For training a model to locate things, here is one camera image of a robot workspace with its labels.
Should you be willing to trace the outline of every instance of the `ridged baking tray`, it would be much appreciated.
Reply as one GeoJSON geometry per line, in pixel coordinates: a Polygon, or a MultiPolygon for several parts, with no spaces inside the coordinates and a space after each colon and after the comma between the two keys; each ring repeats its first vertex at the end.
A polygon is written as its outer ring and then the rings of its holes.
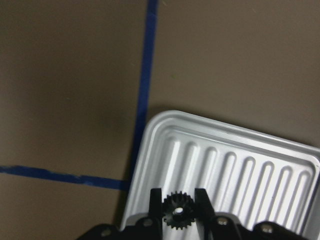
{"type": "MultiPolygon", "coordinates": [[[[276,222],[318,240],[320,150],[297,142],[181,111],[148,124],[139,151],[122,227],[148,212],[150,189],[163,198],[205,188],[216,212],[232,213],[248,229],[276,222]]],[[[163,225],[163,239],[200,239],[196,224],[163,225]]]]}

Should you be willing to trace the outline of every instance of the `black gear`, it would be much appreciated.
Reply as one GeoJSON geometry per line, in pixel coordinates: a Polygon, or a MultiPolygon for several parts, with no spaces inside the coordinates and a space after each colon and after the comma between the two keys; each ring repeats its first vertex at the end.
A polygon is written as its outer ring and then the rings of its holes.
{"type": "Polygon", "coordinates": [[[195,203],[186,193],[171,193],[162,204],[163,219],[168,226],[175,229],[187,228],[195,221],[195,203]]]}

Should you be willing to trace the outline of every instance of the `cardboard surface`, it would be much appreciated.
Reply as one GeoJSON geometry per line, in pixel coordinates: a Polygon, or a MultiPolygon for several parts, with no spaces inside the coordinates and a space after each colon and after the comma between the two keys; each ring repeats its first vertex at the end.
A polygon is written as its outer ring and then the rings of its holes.
{"type": "Polygon", "coordinates": [[[146,1],[0,3],[0,165],[126,179],[146,1]]]}
{"type": "Polygon", "coordinates": [[[74,240],[122,212],[117,190],[0,174],[0,238],[74,240]]]}
{"type": "Polygon", "coordinates": [[[162,1],[149,117],[181,110],[320,147],[319,1],[162,1]]]}

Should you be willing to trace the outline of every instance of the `metal tray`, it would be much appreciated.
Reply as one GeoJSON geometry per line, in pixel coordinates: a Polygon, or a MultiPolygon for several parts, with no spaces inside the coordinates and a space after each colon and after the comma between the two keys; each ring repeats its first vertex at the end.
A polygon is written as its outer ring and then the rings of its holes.
{"type": "MultiPolygon", "coordinates": [[[[320,149],[181,111],[148,124],[121,227],[148,211],[150,189],[165,197],[205,188],[217,212],[232,213],[248,229],[276,222],[319,240],[320,149]]],[[[196,224],[164,225],[165,240],[200,239],[196,224]]]]}

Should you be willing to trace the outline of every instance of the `blue tape line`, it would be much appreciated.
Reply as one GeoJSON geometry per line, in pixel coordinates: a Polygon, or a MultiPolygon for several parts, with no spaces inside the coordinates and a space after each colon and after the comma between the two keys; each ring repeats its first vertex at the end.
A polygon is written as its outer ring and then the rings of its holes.
{"type": "Polygon", "coordinates": [[[134,127],[134,137],[131,152],[130,182],[135,170],[140,143],[146,126],[148,99],[150,90],[150,79],[152,71],[152,60],[155,46],[156,26],[157,26],[158,0],[149,0],[145,20],[143,56],[141,64],[141,76],[136,119],[134,127]]]}
{"type": "Polygon", "coordinates": [[[52,172],[42,168],[27,167],[27,166],[0,166],[0,173],[18,175],[36,179],[45,179],[52,181],[59,181],[73,184],[83,184],[88,186],[116,189],[116,190],[129,190],[129,182],[116,180],[111,178],[87,176],[87,175],[72,175],[59,172],[52,172]]]}

